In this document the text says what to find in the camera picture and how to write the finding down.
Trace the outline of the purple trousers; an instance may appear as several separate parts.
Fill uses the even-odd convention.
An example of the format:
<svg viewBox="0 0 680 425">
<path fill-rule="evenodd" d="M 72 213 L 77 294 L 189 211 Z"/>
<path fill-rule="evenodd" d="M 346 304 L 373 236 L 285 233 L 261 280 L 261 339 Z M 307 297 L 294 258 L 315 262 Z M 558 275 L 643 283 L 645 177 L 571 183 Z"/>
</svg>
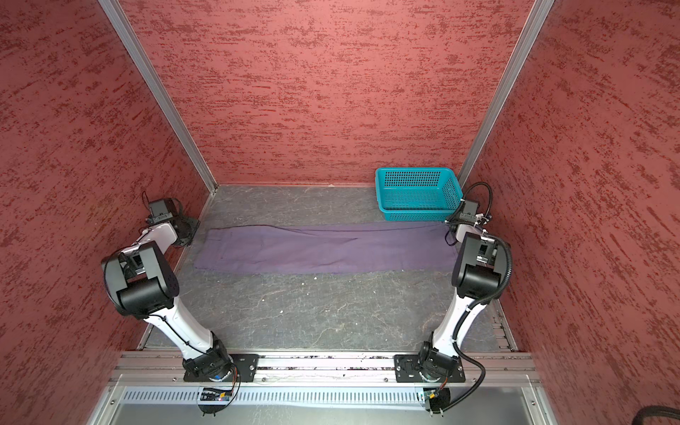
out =
<svg viewBox="0 0 680 425">
<path fill-rule="evenodd" d="M 209 230 L 197 269 L 230 274 L 451 271 L 458 244 L 436 221 Z"/>
</svg>

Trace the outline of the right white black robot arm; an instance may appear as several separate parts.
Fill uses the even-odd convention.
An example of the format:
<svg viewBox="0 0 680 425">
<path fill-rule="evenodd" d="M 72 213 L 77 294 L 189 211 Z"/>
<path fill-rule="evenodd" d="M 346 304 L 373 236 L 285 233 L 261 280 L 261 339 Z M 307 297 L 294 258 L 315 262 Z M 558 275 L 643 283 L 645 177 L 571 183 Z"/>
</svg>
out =
<svg viewBox="0 0 680 425">
<path fill-rule="evenodd" d="M 511 248 L 501 237 L 478 226 L 460 225 L 456 238 L 453 299 L 419 353 L 421 378 L 430 383 L 462 376 L 463 341 L 476 317 L 506 290 L 513 273 Z"/>
</svg>

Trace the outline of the teal plastic basket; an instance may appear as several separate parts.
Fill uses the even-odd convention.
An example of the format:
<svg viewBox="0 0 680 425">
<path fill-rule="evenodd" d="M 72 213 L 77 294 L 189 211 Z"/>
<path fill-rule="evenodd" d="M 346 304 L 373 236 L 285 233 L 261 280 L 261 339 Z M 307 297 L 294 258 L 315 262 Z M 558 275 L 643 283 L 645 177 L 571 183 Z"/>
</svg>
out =
<svg viewBox="0 0 680 425">
<path fill-rule="evenodd" d="M 375 192 L 386 221 L 445 221 L 463 198 L 449 168 L 378 168 Z"/>
</svg>

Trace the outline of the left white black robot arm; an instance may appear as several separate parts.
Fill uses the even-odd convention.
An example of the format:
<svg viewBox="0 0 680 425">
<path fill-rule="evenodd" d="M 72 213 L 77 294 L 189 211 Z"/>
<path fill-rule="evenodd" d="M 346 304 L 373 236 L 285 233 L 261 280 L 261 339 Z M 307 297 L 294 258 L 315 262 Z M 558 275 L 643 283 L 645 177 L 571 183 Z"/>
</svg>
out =
<svg viewBox="0 0 680 425">
<path fill-rule="evenodd" d="M 237 380 L 223 343 L 202 326 L 180 299 L 180 284 L 165 252 L 184 236 L 175 219 L 153 221 L 130 246 L 101 262 L 106 294 L 116 311 L 160 330 L 182 354 L 184 379 Z"/>
</svg>

